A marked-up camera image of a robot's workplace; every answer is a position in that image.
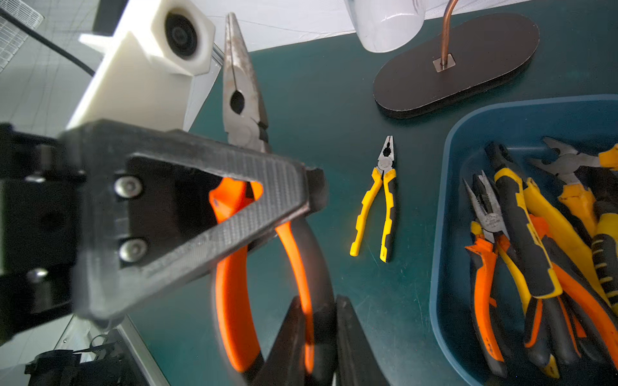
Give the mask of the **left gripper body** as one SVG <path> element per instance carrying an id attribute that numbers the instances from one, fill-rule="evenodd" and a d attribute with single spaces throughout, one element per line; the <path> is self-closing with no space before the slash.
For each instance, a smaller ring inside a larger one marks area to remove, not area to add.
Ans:
<path id="1" fill-rule="evenodd" d="M 89 127 L 49 138 L 1 125 L 1 342 L 75 312 L 88 314 L 78 159 Z"/>

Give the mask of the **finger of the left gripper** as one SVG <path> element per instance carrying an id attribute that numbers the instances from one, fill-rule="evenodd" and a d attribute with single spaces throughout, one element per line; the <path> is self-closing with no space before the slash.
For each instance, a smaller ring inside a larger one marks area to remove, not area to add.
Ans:
<path id="1" fill-rule="evenodd" d="M 114 321 L 141 302 L 205 275 L 223 258 L 225 235 L 209 193 L 239 154 L 182 130 L 158 131 L 99 120 L 78 162 L 85 245 L 80 271 L 92 321 Z M 322 183 L 313 183 L 324 206 Z"/>

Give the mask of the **yellow grey pliers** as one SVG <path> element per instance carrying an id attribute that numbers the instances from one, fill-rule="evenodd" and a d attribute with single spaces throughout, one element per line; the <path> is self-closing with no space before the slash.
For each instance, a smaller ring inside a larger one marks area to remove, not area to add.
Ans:
<path id="1" fill-rule="evenodd" d="M 485 147 L 485 152 L 495 170 L 493 180 L 508 238 L 521 259 L 521 272 L 531 295 L 537 299 L 549 299 L 563 292 L 550 257 L 530 219 L 529 215 L 534 214 L 547 221 L 560 249 L 577 265 L 595 292 L 607 301 L 593 268 L 591 248 L 571 223 L 544 197 L 537 183 L 514 162 L 505 146 L 491 142 Z"/>

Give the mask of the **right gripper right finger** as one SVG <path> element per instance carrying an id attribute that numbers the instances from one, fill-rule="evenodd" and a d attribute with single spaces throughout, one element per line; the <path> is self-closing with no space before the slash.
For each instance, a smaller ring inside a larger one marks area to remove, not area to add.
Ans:
<path id="1" fill-rule="evenodd" d="M 336 297 L 337 385 L 389 385 L 348 297 Z"/>

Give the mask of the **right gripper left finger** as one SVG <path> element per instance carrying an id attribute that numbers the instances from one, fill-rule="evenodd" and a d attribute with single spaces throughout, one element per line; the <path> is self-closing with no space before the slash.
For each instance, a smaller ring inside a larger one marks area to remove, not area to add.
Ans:
<path id="1" fill-rule="evenodd" d="M 274 345 L 252 385 L 304 385 L 306 319 L 298 296 L 294 297 Z"/>

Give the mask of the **orange long nose pliers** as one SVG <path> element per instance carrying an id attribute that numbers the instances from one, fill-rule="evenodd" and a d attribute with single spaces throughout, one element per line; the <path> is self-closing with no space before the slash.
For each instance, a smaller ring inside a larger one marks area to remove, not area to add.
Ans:
<path id="1" fill-rule="evenodd" d="M 336 299 L 328 265 L 306 213 L 323 172 L 274 156 L 267 113 L 235 14 L 225 24 L 223 123 L 229 147 L 239 154 L 210 192 L 224 256 L 214 268 L 212 306 L 220 351 L 233 379 L 252 385 L 268 355 L 254 327 L 247 281 L 249 246 L 276 233 L 295 275 L 306 319 L 305 383 L 330 385 L 337 368 Z"/>

